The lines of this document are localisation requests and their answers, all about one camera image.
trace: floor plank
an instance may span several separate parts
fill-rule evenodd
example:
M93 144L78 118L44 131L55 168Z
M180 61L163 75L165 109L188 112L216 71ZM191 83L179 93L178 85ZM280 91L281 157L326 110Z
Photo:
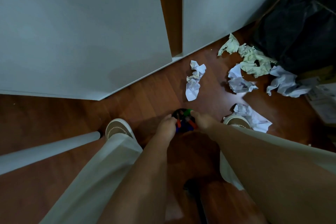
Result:
M235 33L242 44L249 28ZM335 151L325 139L322 124L304 97L268 96L271 76L253 78L259 90L233 94L228 71L241 58L237 53L217 57L227 37L173 65L111 95L102 101L0 95L0 154L30 148L92 131L104 131L107 123L127 120L138 142L145 146L161 118L177 108L207 112L217 120L231 114L235 103L248 103L273 125L268 133L303 144ZM185 96L190 60L207 66L196 100ZM0 176L0 216L4 223L38 223L103 146L104 139L53 156ZM171 192L167 223L199 223L193 199L183 191L191 178L199 182L209 223L266 223L246 192L226 183L219 174L219 148L207 136L187 133L176 136L168 149L168 182Z

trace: black garbage bag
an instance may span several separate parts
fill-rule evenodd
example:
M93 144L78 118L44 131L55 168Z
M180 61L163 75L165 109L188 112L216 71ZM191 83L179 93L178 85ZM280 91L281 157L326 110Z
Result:
M261 20L253 41L295 74L334 64L336 0L280 0Z

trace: sneaker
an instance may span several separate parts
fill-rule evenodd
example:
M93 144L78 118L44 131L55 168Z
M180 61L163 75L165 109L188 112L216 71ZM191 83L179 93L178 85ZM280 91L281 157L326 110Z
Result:
M134 140L135 136L129 124L123 119L114 119L106 127L105 136L106 140L110 139L111 136L117 133L126 134L132 137Z
M232 114L224 118L224 124L251 129L249 122L242 116Z

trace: leg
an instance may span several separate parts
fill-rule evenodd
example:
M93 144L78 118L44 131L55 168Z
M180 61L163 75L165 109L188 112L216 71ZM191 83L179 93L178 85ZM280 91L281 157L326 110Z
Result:
M315 164L320 167L336 174L336 154L333 152L329 152L326 150L317 149L314 147L310 147L304 144L296 143L293 141L289 141L280 137L272 136L266 133L262 133L259 131L254 131L251 129L248 121L238 115L230 115L226 117L223 121L224 124L229 124L234 126L234 128L239 131L258 138L260 140L269 142L271 144L275 144L277 146L281 146L283 148L287 148L295 151L297 154L303 155L306 158L310 159ZM228 161L226 160L224 154L220 152L220 165L219 165L220 173L222 178L233 184L237 189L243 190L241 182L237 178L233 169L230 167Z
M142 152L126 121L106 129L106 144L80 171L40 224L96 223L115 189Z

